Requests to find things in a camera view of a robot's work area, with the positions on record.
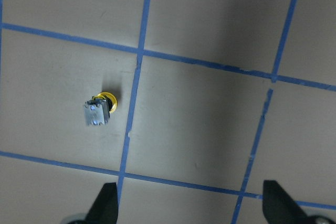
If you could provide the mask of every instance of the black object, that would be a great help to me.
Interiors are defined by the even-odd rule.
[[[310,216],[275,180],[264,181],[263,213],[269,224],[336,224],[324,216]]]
[[[85,217],[68,224],[116,224],[118,219],[118,195],[116,183],[106,183]]]

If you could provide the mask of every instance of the beige floor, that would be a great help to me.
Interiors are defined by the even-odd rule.
[[[119,224],[266,223],[264,179],[336,219],[335,0],[2,8],[1,223],[83,217],[106,182]]]

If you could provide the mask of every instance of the grid square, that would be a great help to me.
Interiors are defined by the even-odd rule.
[[[144,57],[126,171],[240,190],[268,86]]]
[[[85,217],[104,183],[118,177],[0,157],[1,223],[61,223]]]
[[[290,0],[151,0],[145,48],[272,71]]]
[[[336,93],[277,82],[247,191],[275,179],[295,200],[333,205]]]
[[[118,170],[135,55],[3,30],[0,150]],[[110,91],[107,125],[86,126],[83,105]]]
[[[230,223],[236,199],[234,195],[126,178],[118,223]]]
[[[138,46],[143,0],[3,0],[3,22]]]
[[[298,0],[279,73],[336,84],[334,0]]]
[[[267,221],[262,213],[262,203],[263,201],[260,199],[244,198],[237,224],[267,224]],[[306,212],[308,216],[322,215],[332,220],[336,220],[336,211],[334,210],[312,207],[302,207],[302,209]]]

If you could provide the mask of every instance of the silver metal part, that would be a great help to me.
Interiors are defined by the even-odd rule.
[[[109,106],[106,100],[89,100],[84,105],[87,125],[107,124],[110,118]]]
[[[322,218],[322,217],[318,217],[316,220],[315,220],[316,224],[329,224],[329,221]]]

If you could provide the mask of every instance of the screw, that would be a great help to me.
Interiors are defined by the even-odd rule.
[[[316,224],[329,224],[329,221],[327,219],[322,218],[322,217],[318,217],[315,220],[315,223]]]

